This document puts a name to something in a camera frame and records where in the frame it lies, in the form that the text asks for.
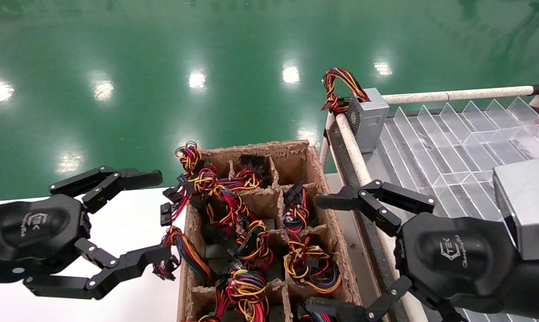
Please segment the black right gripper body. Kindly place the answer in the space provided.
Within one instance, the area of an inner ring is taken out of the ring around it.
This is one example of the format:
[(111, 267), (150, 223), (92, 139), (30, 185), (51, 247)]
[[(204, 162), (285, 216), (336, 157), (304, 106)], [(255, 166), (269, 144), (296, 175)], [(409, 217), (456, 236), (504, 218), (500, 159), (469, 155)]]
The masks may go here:
[(539, 261), (526, 261), (501, 222), (421, 213), (398, 231), (397, 266), (429, 306), (539, 319)]

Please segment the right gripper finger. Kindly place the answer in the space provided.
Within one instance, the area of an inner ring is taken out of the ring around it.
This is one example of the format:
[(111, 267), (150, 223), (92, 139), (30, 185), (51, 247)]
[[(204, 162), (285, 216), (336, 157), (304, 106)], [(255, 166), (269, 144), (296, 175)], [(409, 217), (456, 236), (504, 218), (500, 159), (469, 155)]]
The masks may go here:
[(390, 237), (399, 237), (403, 222), (386, 204), (415, 215), (431, 213), (435, 198), (397, 186), (389, 182), (373, 180), (361, 187), (343, 186), (337, 193), (320, 193), (314, 205), (320, 209), (335, 211), (358, 211)]
[[(337, 322), (380, 322), (386, 314), (392, 309), (398, 301), (401, 300), (407, 292), (414, 291), (413, 279), (411, 281), (406, 276), (401, 276), (391, 284), (389, 290), (382, 294), (371, 306), (365, 308), (349, 302), (335, 301), (326, 298), (309, 297), (305, 300), (306, 309), (312, 314), (325, 314), (333, 316)], [(460, 294), (461, 287), (458, 280), (454, 282), (447, 281), (445, 284), (450, 290), (454, 290), (454, 295)], [(441, 302), (433, 304), (433, 307), (440, 313), (442, 322), (463, 322), (463, 317), (450, 304), (450, 301), (444, 300), (444, 295), (437, 297)]]

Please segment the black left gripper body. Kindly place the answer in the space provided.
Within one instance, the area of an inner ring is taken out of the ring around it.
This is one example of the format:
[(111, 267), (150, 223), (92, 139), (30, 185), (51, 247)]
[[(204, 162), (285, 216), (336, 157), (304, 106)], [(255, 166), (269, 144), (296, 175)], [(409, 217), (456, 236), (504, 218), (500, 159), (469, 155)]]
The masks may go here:
[(70, 196), (0, 204), (0, 284), (63, 271), (90, 231), (83, 204)]

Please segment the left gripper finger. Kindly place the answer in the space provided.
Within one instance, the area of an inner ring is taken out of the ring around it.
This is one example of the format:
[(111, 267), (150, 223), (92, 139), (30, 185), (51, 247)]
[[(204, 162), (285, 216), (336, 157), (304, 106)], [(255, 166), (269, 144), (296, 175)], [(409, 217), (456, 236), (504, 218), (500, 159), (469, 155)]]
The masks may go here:
[(164, 244), (129, 251), (119, 258), (80, 238), (75, 247), (100, 273), (88, 278), (59, 275), (38, 275), (24, 280), (24, 286), (38, 297), (79, 298), (100, 300), (119, 283), (139, 278), (146, 267), (169, 259), (171, 247)]
[(163, 173), (156, 169), (140, 172), (135, 168), (114, 169), (102, 166), (77, 174), (50, 186), (51, 195), (72, 198), (82, 195), (82, 208), (96, 213), (121, 191), (138, 190), (163, 183)]

